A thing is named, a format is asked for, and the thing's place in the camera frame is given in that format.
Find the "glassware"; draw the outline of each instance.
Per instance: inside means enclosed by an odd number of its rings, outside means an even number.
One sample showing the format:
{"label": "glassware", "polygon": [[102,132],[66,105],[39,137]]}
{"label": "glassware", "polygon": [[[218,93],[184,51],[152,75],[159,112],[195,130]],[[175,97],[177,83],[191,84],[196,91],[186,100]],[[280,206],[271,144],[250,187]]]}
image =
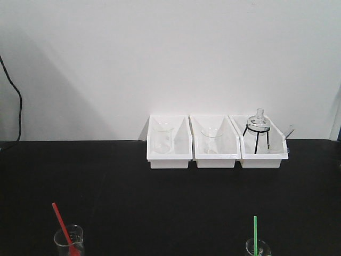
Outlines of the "glassware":
{"label": "glassware", "polygon": [[59,256],[70,256],[70,247],[73,246],[79,251],[80,256],[84,256],[83,230],[78,225],[67,225],[72,244],[68,244],[62,229],[59,229],[54,235],[54,242],[57,245]]}
{"label": "glassware", "polygon": [[154,143],[153,149],[160,154],[168,153],[172,149],[172,131],[173,127],[168,123],[158,123],[154,127]]}
{"label": "glassware", "polygon": [[[264,132],[269,130],[270,121],[264,117],[264,109],[258,108],[257,114],[247,120],[247,125],[251,130],[254,130],[256,132]],[[256,135],[256,132],[250,130],[249,132],[251,132],[251,134],[253,135]]]}
{"label": "glassware", "polygon": [[[270,247],[262,240],[257,240],[257,256],[271,256]],[[250,238],[245,244],[245,256],[254,256],[254,239]]]}
{"label": "glassware", "polygon": [[203,134],[204,153],[219,154],[223,132],[220,129],[209,127],[201,130],[201,133]]}

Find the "beaker rim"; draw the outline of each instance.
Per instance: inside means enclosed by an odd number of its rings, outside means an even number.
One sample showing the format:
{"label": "beaker rim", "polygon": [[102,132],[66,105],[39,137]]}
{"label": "beaker rim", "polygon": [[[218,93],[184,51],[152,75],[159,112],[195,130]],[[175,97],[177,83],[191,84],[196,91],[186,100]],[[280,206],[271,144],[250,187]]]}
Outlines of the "beaker rim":
{"label": "beaker rim", "polygon": [[[216,131],[217,133],[216,133],[216,135],[210,135],[210,133],[208,131]],[[202,129],[200,132],[204,136],[209,137],[209,138],[219,138],[223,135],[223,131],[221,131],[218,128],[212,128],[212,127]]]}
{"label": "beaker rim", "polygon": [[82,243],[83,243],[83,229],[82,229],[81,226],[75,225],[75,224],[70,224],[70,225],[66,225],[65,227],[66,227],[66,230],[68,230],[68,228],[70,228],[70,227],[79,228],[79,229],[80,229],[81,240],[80,240],[80,242],[73,242],[73,243],[71,243],[71,244],[60,244],[60,243],[58,243],[58,242],[56,241],[56,236],[59,235],[60,233],[63,233],[63,230],[62,230],[62,229],[59,229],[59,230],[57,230],[57,232],[56,232],[56,233],[54,234],[54,236],[53,236],[54,243],[55,243],[57,246],[60,246],[60,247],[69,247],[69,246],[71,246],[71,245],[82,244]]}

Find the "green stirring rod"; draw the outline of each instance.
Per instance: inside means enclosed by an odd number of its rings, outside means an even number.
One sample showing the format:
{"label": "green stirring rod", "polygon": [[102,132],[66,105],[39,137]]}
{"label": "green stirring rod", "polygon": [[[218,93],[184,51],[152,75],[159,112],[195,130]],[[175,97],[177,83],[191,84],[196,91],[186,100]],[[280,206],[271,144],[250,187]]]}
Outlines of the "green stirring rod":
{"label": "green stirring rod", "polygon": [[258,255],[257,247],[257,216],[254,216],[254,256]]}

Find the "glass flask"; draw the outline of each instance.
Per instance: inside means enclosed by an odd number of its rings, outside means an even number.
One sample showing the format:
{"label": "glass flask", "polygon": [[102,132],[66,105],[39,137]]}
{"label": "glass flask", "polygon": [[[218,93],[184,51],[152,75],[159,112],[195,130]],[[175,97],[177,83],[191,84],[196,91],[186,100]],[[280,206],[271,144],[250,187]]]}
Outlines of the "glass flask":
{"label": "glass flask", "polygon": [[247,120],[248,128],[256,132],[265,132],[270,129],[270,121],[264,117],[264,109],[258,108],[257,114]]}

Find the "black table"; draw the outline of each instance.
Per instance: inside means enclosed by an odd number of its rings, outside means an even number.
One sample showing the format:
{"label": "black table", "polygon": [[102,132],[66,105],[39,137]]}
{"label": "black table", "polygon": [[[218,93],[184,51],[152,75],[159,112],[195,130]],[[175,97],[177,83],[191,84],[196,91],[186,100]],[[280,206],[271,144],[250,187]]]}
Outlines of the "black table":
{"label": "black table", "polygon": [[57,202],[92,255],[341,254],[341,143],[289,140],[279,169],[152,170],[144,141],[20,142],[0,153],[0,255],[57,255]]}

